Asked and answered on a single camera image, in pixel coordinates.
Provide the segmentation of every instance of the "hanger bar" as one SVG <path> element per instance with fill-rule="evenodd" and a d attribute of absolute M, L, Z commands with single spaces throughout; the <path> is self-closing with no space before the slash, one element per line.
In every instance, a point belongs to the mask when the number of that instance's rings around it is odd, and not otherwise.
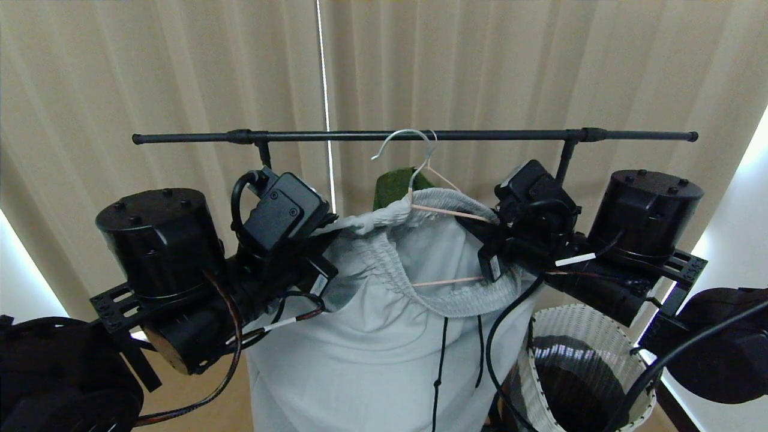
<path fill-rule="evenodd" d="M 423 131 L 431 136 L 432 131 Z M 233 142 L 259 144 L 276 141 L 384 141 L 393 131 L 296 131 L 269 132 L 237 129 L 218 134 L 133 135 L 136 145 L 161 142 Z M 575 141 L 595 142 L 606 139 L 696 141 L 696 132 L 607 131 L 600 128 L 522 131 L 435 131 L 440 141 Z M 404 132 L 393 141 L 420 141 L 412 132 Z"/>

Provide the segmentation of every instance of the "green fabric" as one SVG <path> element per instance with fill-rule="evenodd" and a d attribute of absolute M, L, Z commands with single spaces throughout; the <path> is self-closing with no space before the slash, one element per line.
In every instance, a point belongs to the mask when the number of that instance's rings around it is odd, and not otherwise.
<path fill-rule="evenodd" d="M 373 210 L 379 210 L 391 203 L 401 200 L 408 194 L 408 182 L 411 180 L 414 167 L 400 168 L 387 172 L 376 180 L 376 193 L 373 195 Z M 419 173 L 413 179 L 413 190 L 434 188 L 426 177 Z"/>

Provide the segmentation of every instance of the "black drawstring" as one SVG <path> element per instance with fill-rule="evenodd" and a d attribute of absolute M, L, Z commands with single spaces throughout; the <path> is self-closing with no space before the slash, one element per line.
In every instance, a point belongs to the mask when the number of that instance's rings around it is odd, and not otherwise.
<path fill-rule="evenodd" d="M 475 388 L 480 387 L 482 381 L 482 369 L 485 366 L 483 360 L 485 359 L 485 339 L 482 336 L 482 318 L 478 315 L 478 334 L 480 335 L 480 373 L 478 374 L 478 380 L 475 382 Z"/>
<path fill-rule="evenodd" d="M 448 334 L 448 318 L 444 318 L 442 322 L 442 346 L 440 347 L 440 365 L 437 369 L 437 380 L 435 380 L 435 403 L 432 405 L 432 432 L 435 432 L 435 426 L 437 424 L 437 399 L 439 393 L 440 384 L 442 384 L 442 362 L 445 359 L 445 338 Z"/>

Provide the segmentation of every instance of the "curtain fold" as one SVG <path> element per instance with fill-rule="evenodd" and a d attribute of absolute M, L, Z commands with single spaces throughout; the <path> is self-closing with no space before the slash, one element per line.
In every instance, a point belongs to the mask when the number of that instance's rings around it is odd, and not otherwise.
<path fill-rule="evenodd" d="M 261 166 L 249 146 L 138 147 L 131 134 L 324 128 L 314 4 L 3 2 L 0 26 L 2 208 L 74 317 L 123 281 L 94 225 L 103 207 L 198 189 L 232 253 L 231 186 Z M 279 172 L 329 195 L 325 146 L 271 150 Z"/>
<path fill-rule="evenodd" d="M 578 145 L 565 187 L 587 232 L 612 171 L 646 168 L 707 195 L 680 242 L 690 250 L 768 103 L 768 3 L 354 2 L 321 0 L 333 128 L 699 131 L 698 142 Z M 339 211 L 370 209 L 383 172 L 418 165 L 423 143 L 334 144 Z M 557 142 L 441 143 L 432 166 L 486 204 Z M 546 305 L 564 301 L 550 293 Z"/>

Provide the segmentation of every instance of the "wicker basket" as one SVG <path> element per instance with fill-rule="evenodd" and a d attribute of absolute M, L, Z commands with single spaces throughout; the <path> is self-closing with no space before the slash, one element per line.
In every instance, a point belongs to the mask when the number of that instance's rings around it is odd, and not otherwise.
<path fill-rule="evenodd" d="M 600 419 L 607 421 L 645 370 L 639 356 L 630 355 L 629 338 L 583 304 L 539 311 L 531 327 L 507 386 L 513 402 L 539 432 L 600 432 Z M 655 392 L 643 392 L 619 430 L 639 427 L 655 405 Z"/>

